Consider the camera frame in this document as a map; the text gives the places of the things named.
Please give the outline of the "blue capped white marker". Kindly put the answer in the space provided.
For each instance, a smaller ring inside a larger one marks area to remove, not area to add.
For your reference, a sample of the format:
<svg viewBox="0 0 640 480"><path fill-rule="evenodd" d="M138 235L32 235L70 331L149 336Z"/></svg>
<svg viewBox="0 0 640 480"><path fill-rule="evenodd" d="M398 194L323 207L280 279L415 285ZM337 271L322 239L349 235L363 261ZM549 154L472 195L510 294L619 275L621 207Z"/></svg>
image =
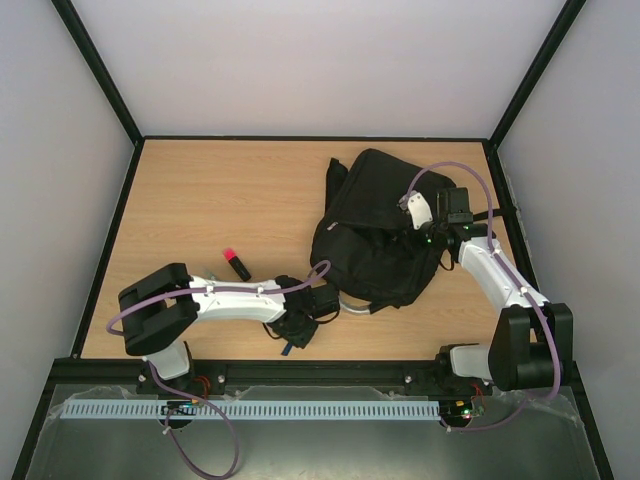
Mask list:
<svg viewBox="0 0 640 480"><path fill-rule="evenodd" d="M292 343L287 343L284 346L284 348L283 348L283 350L281 352L281 355L284 356L284 357L288 356L293 348L294 348L294 345Z"/></svg>

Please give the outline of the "pink black highlighter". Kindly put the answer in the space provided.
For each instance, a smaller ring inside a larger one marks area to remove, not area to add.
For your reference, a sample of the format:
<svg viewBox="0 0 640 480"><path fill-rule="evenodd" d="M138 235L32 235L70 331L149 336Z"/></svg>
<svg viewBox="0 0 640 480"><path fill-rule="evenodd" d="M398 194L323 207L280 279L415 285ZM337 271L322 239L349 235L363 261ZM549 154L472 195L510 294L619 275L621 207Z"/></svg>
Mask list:
<svg viewBox="0 0 640 480"><path fill-rule="evenodd" d="M252 275L246 265L239 258L237 252L232 248L226 248L223 250L223 256L229 263L234 272L243 282L249 282L252 279Z"/></svg>

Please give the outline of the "black student backpack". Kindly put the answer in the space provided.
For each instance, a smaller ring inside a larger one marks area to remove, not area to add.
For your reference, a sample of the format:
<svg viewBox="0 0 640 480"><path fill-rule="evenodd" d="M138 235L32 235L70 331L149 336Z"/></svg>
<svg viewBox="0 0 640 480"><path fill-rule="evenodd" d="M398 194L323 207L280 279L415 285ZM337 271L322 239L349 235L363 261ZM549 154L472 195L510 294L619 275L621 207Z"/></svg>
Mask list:
<svg viewBox="0 0 640 480"><path fill-rule="evenodd" d="M442 265L447 250L429 243L426 228L414 230L398 206L412 190L428 201L433 214L437 193L459 187L439 173L439 165L419 167L377 149L362 151L350 167L331 159L326 171L324 215L312 240L312 263L331 263L326 281L339 295L361 300L341 308L372 315L384 308L409 306ZM473 214L493 232L497 210Z"/></svg>

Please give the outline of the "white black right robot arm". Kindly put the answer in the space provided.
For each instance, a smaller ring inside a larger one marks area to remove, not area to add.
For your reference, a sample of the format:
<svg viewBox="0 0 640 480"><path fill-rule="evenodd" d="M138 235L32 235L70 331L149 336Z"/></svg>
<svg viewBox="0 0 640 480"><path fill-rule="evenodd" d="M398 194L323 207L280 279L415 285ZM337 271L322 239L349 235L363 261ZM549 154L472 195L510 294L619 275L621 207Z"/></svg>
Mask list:
<svg viewBox="0 0 640 480"><path fill-rule="evenodd" d="M436 367L438 384L455 392L477 378L502 391L557 392L571 370L571 310L550 302L517 271L489 225L474 221L465 188L443 189L436 202L435 219L426 228L429 243L471 274L498 314L489 345L448 348L449 359Z"/></svg>

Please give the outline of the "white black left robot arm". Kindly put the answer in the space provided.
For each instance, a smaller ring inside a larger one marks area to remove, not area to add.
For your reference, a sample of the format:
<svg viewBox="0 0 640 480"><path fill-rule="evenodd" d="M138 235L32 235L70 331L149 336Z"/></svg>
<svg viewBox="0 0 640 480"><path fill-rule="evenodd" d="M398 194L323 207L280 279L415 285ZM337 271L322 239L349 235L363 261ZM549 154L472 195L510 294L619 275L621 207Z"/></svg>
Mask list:
<svg viewBox="0 0 640 480"><path fill-rule="evenodd" d="M150 375L184 390L195 373L181 336L195 324L256 321L289 346L305 348L322 319L340 312L338 290L315 284L330 267L321 261L304 281L280 275L242 283L192 276L184 263L170 263L119 293L120 312L106 331L123 337L126 353L148 362Z"/></svg>

